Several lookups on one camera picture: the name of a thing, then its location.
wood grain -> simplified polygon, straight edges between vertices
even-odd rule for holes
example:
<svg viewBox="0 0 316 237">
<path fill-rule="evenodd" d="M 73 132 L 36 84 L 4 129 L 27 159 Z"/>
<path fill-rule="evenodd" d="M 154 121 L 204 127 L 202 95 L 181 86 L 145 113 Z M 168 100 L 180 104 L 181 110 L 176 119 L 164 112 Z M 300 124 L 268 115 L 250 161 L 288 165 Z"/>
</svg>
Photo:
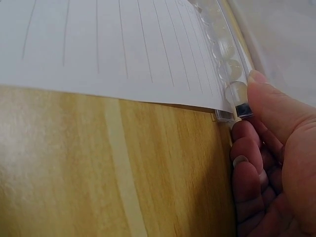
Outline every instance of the wood grain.
<svg viewBox="0 0 316 237">
<path fill-rule="evenodd" d="M 0 236 L 234 236 L 210 113 L 0 87 Z"/>
</svg>

printed line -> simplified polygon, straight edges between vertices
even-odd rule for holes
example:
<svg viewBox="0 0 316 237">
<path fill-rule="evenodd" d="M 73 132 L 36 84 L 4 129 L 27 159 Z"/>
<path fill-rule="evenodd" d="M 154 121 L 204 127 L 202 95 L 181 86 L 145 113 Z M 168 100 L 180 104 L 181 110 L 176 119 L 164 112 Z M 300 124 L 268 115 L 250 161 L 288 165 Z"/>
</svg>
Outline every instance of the printed line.
<svg viewBox="0 0 316 237">
<path fill-rule="evenodd" d="M 100 74 L 100 63 L 99 63 L 99 17 L 98 17 L 98 0 L 95 0 L 95 15 L 96 15 L 96 56 L 97 56 L 97 71 Z"/>
<path fill-rule="evenodd" d="M 194 14 L 194 15 L 195 15 L 195 17 L 196 17 L 196 21 L 197 21 L 197 24 L 198 24 L 198 26 L 199 26 L 199 29 L 201 30 L 201 32 L 203 32 L 203 28 L 201 27 L 201 24 L 199 23 L 199 19 L 198 19 L 197 15 L 196 15 L 196 14 Z M 209 62 L 212 63 L 213 61 L 212 61 L 212 59 L 211 59 L 210 52 L 209 52 L 209 49 L 208 49 L 208 46 L 207 46 L 205 37 L 202 37 L 202 38 L 203 38 L 204 46 L 205 46 L 205 48 L 206 48 L 206 50 L 207 50 L 207 57 L 208 57 L 208 59 L 209 59 Z M 220 86 L 220 84 L 219 84 L 219 82 L 218 82 L 217 77 L 215 77 L 215 82 L 216 82 L 216 85 L 217 85 L 217 92 L 218 92 L 218 90 L 220 90 L 220 91 L 219 91 L 220 95 L 222 95 L 222 98 L 225 98 L 225 96 L 224 96 L 224 94 L 223 94 L 223 90 L 221 90 L 221 86 Z"/>
<path fill-rule="evenodd" d="M 167 62 L 168 62 L 168 66 L 169 66 L 169 71 L 170 71 L 170 76 L 171 76 L 171 80 L 172 80 L 172 85 L 174 86 L 174 81 L 173 81 L 173 77 L 172 77 L 172 73 L 171 73 L 170 63 L 169 63 L 169 59 L 168 59 L 168 55 L 167 55 L 167 50 L 166 50 L 166 46 L 165 46 L 165 44 L 164 44 L 164 40 L 163 40 L 163 37 L 162 37 L 162 32 L 161 32 L 159 17 L 158 17 L 156 5 L 155 5 L 155 0 L 153 0 L 153 4 L 154 4 L 154 8 L 155 8 L 157 20 L 158 20 L 158 25 L 159 25 L 160 35 L 161 35 L 161 39 L 162 39 L 162 43 L 163 43 L 163 47 L 164 47 L 164 52 L 165 52 L 166 57 L 167 57 Z"/>
<path fill-rule="evenodd" d="M 149 62 L 149 57 L 148 57 L 148 50 L 147 50 L 147 44 L 146 44 L 146 39 L 145 39 L 142 14 L 141 14 L 141 11 L 140 11 L 140 6 L 139 6 L 139 0 L 137 0 L 137 4 L 138 4 L 138 10 L 139 10 L 140 23 L 142 25 L 143 38 L 144 38 L 144 43 L 145 43 L 145 50 L 146 50 L 147 61 L 148 61 L 148 66 L 149 66 L 150 78 L 151 78 L 152 82 L 154 82 L 153 81 L 153 75 L 152 75 L 152 69 L 151 69 L 150 62 Z"/>
<path fill-rule="evenodd" d="M 197 71 L 197 78 L 198 78 L 198 81 L 199 81 L 199 85 L 200 85 L 200 88 L 201 88 L 201 92 L 202 92 L 202 94 L 203 94 L 201 81 L 200 81 L 200 79 L 199 79 L 199 75 L 198 75 L 198 68 L 197 68 L 196 60 L 195 60 L 195 58 L 194 58 L 194 56 L 193 56 L 193 51 L 192 51 L 191 43 L 190 43 L 190 40 L 189 40 L 189 36 L 188 36 L 188 32 L 187 32 L 187 28 L 186 28 L 186 26 L 184 25 L 184 22 L 183 22 L 183 19 L 182 19 L 182 15 L 181 15 L 181 13 L 180 13 L 180 10 L 179 10 L 179 7 L 178 7 L 178 4 L 177 4 L 177 1 L 176 1 L 176 0 L 175 0 L 175 4 L 176 4 L 176 6 L 177 6 L 177 9 L 178 9 L 178 12 L 179 12 L 179 14 L 180 14 L 180 18 L 181 18 L 181 21 L 182 21 L 182 24 L 183 24 L 184 30 L 185 30 L 186 35 L 187 35 L 187 39 L 188 39 L 188 42 L 189 42 L 189 46 L 190 46 L 191 54 L 192 54 L 192 57 L 193 57 L 194 65 L 195 65 L 195 67 L 196 67 L 196 71 Z"/>
<path fill-rule="evenodd" d="M 119 20 L 120 20 L 120 31 L 121 31 L 122 42 L 123 42 L 126 79 L 128 79 L 127 60 L 126 60 L 125 42 L 124 42 L 124 34 L 123 34 L 123 23 L 122 23 L 122 13 L 121 13 L 121 10 L 120 10 L 120 0 L 118 0 L 118 10 L 119 10 Z"/>
<path fill-rule="evenodd" d="M 173 23 L 173 20 L 172 20 L 172 17 L 171 17 L 170 11 L 169 11 L 169 7 L 168 7 L 168 4 L 167 4 L 166 0 L 164 0 L 164 3 L 166 4 L 166 7 L 167 7 L 167 10 L 168 10 L 168 13 L 169 13 L 169 17 L 170 17 L 170 20 L 171 20 L 171 23 L 172 23 L 173 31 L 174 31 L 174 34 L 175 34 L 176 39 L 177 39 L 178 47 L 179 47 L 179 50 L 180 50 L 180 55 L 181 55 L 181 58 L 182 58 L 182 63 L 183 63 L 184 72 L 185 72 L 185 74 L 186 74 L 186 78 L 187 78 L 187 82 L 188 82 L 188 88 L 189 88 L 189 90 L 191 90 L 191 89 L 190 89 L 190 84 L 189 84 L 189 79 L 188 79 L 188 74 L 187 74 L 187 70 L 186 70 L 186 66 L 185 66 L 185 64 L 184 64 L 184 60 L 183 60 L 183 56 L 182 56 L 182 52 L 181 52 L 179 40 L 178 40 L 177 33 L 176 33 L 176 29 L 175 29 L 175 27 L 174 27 L 174 23 Z"/>
<path fill-rule="evenodd" d="M 31 22 L 32 22 L 32 18 L 33 18 L 33 14 L 34 14 L 34 10 L 35 10 L 36 3 L 37 3 L 37 0 L 34 1 L 33 9 L 32 9 L 31 16 L 30 16 L 30 20 L 29 20 L 29 24 L 28 24 L 28 27 L 27 27 L 27 29 L 26 29 L 26 34 L 25 34 L 25 39 L 24 39 L 24 45 L 23 45 L 23 49 L 22 49 L 22 60 L 24 59 L 24 55 L 25 55 L 26 42 L 27 42 L 27 40 L 28 40 L 30 25 L 31 25 Z"/>
<path fill-rule="evenodd" d="M 67 39 L 67 27 L 68 27 L 69 7 L 70 7 L 70 0 L 68 0 L 67 13 L 66 13 L 66 21 L 65 21 L 65 28 L 64 28 L 63 67 L 65 66 L 65 58 L 66 58 L 66 39 Z"/>
<path fill-rule="evenodd" d="M 206 70 L 205 61 L 204 61 L 204 58 L 203 58 L 203 55 L 202 55 L 201 47 L 200 47 L 199 42 L 198 42 L 197 33 L 196 33 L 195 29 L 194 29 L 193 22 L 192 22 L 192 19 L 191 19 L 191 16 L 190 16 L 190 14 L 189 14 L 188 7 L 187 7 L 187 6 L 186 6 L 186 9 L 187 9 L 187 13 L 188 13 L 188 16 L 189 16 L 189 19 L 190 19 L 190 22 L 191 22 L 192 29 L 193 29 L 193 31 L 194 31 L 194 35 L 196 36 L 197 45 L 198 45 L 199 53 L 201 54 L 201 58 L 202 58 L 202 61 L 203 61 L 203 64 L 204 64 L 204 69 L 205 69 L 205 73 L 206 73 L 206 76 L 207 76 L 209 89 L 211 90 L 211 94 L 213 95 L 213 91 L 212 91 L 212 87 L 211 87 L 211 82 L 209 81 L 209 76 L 208 76 L 208 73 L 207 73 L 207 70 Z"/>
</svg>

paper sheet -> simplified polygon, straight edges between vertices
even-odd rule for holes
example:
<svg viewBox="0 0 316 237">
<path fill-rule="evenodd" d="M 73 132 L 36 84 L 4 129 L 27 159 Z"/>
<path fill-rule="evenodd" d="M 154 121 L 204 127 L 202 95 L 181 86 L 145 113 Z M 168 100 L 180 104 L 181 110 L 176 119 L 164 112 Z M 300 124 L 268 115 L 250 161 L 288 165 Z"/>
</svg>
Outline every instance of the paper sheet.
<svg viewBox="0 0 316 237">
<path fill-rule="evenodd" d="M 0 83 L 229 111 L 186 0 L 0 0 Z"/>
</svg>

fingernail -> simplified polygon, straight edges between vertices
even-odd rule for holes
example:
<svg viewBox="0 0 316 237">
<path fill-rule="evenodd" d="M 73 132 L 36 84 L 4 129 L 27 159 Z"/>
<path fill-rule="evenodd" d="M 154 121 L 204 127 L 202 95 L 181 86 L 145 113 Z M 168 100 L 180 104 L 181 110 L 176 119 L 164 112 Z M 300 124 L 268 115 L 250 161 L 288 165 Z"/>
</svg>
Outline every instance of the fingernail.
<svg viewBox="0 0 316 237">
<path fill-rule="evenodd" d="M 252 70 L 248 77 L 248 83 L 268 83 L 267 78 L 260 72 Z"/>
<path fill-rule="evenodd" d="M 236 165 L 238 165 L 239 163 L 244 162 L 244 161 L 245 162 L 249 162 L 249 160 L 245 156 L 238 156 L 238 157 L 236 157 L 234 159 L 234 161 L 233 161 L 234 168 L 236 167 Z"/>
<path fill-rule="evenodd" d="M 259 174 L 259 180 L 260 183 L 262 184 L 265 180 L 267 180 L 267 173 L 265 172 L 265 170 L 263 170 L 261 172 L 261 174 Z"/>
</svg>

